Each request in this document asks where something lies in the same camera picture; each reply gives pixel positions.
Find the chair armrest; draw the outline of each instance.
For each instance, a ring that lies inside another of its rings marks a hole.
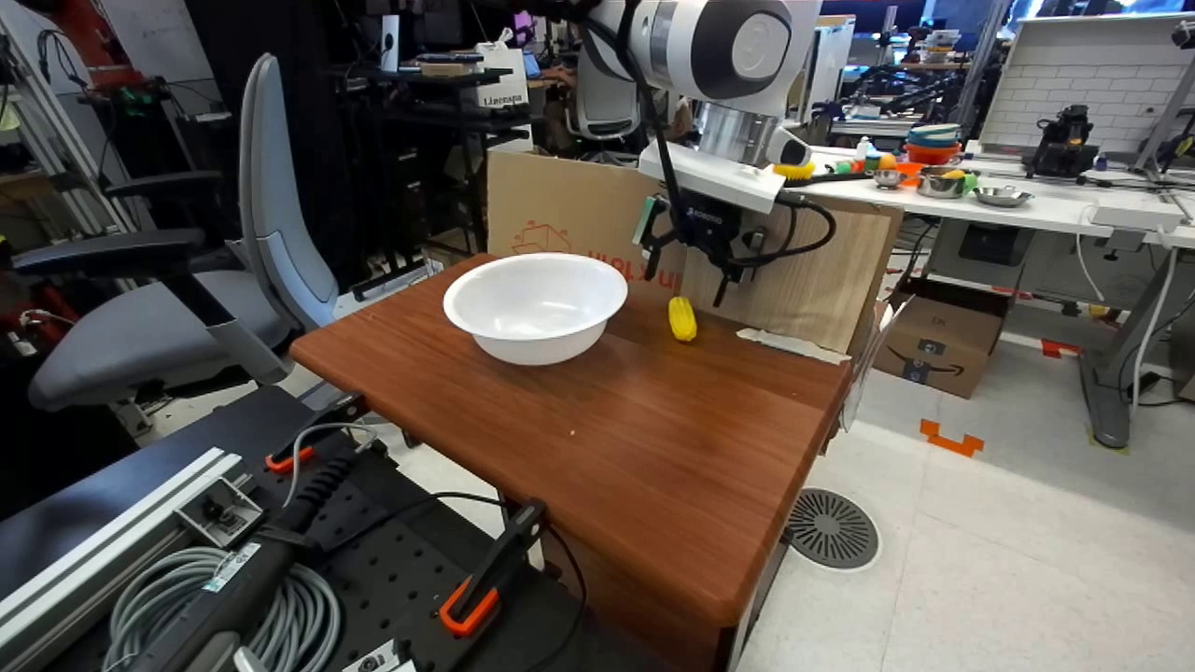
[[[208,195],[225,181],[225,171],[163,171],[146,177],[127,177],[103,186],[109,197],[138,197],[138,195]]]
[[[14,271],[109,271],[109,276],[155,276],[159,268],[183,268],[193,248],[204,246],[200,227],[143,231],[80,238],[63,246],[38,246],[10,257]]]

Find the wooden table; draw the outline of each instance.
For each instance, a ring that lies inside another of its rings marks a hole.
[[[310,330],[292,355],[503,495],[540,500],[606,562],[596,612],[685,668],[728,664],[848,368],[742,344],[713,318],[699,344],[676,344],[651,287],[582,357],[514,368],[449,324],[442,297],[458,271]]]

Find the white bowl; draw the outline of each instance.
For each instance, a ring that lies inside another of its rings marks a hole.
[[[514,252],[463,271],[449,320],[512,365],[553,365],[590,350],[629,302],[629,279],[582,252]]]

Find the chair backrest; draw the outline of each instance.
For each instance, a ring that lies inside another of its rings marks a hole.
[[[254,271],[264,271],[286,308],[310,328],[336,320],[341,283],[302,221],[284,75],[269,53],[254,62],[238,113],[238,216]]]

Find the floor drain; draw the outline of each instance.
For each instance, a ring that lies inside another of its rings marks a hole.
[[[788,544],[824,566],[864,566],[882,549],[882,537],[848,495],[807,487],[788,522]]]

